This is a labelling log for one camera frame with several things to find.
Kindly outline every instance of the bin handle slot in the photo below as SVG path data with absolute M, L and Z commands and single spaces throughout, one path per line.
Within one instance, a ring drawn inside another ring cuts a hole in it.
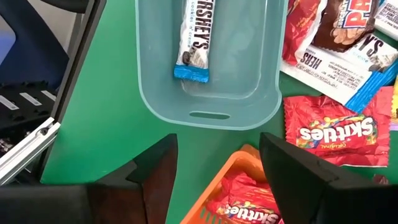
M 209 118 L 209 119 L 228 119 L 231 116 L 228 114 L 223 114 L 223 113 L 210 113 L 210 112 L 202 112 L 202 111 L 192 111 L 189 113 L 190 116 L 196 117 L 196 118 Z

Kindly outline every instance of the gray wall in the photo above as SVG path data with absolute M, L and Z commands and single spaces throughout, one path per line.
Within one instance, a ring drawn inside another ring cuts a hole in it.
M 42 16 L 52 32 L 62 44 L 65 51 L 68 50 L 70 37 L 75 23 L 76 13 L 58 9 L 41 0 L 28 0 L 36 11 Z

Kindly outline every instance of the skittles bag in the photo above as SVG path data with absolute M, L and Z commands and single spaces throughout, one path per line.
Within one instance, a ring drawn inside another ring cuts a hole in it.
M 382 87 L 361 114 L 327 96 L 284 98 L 286 141 L 338 166 L 386 167 L 392 92 Z

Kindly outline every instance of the orange plastic basket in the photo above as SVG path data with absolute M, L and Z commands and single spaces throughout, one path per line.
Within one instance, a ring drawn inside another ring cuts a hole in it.
M 256 181 L 265 182 L 266 177 L 262 168 L 259 151 L 246 144 L 239 151 L 234 152 L 226 161 L 209 186 L 202 193 L 193 207 L 181 221 L 182 224 L 235 224 L 217 214 L 206 210 L 206 203 L 221 191 L 221 180 L 229 171 L 242 170 Z

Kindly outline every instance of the red candy wrapper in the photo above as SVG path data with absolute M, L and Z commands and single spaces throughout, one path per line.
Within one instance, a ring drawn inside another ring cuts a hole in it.
M 289 0 L 282 58 L 296 65 L 318 31 L 327 0 Z
M 338 166 L 385 167 L 392 92 L 382 87 L 362 114 L 327 96 L 287 97 L 286 141 Z
M 244 172 L 223 177 L 222 193 L 206 208 L 233 223 L 283 224 L 271 188 L 259 184 Z

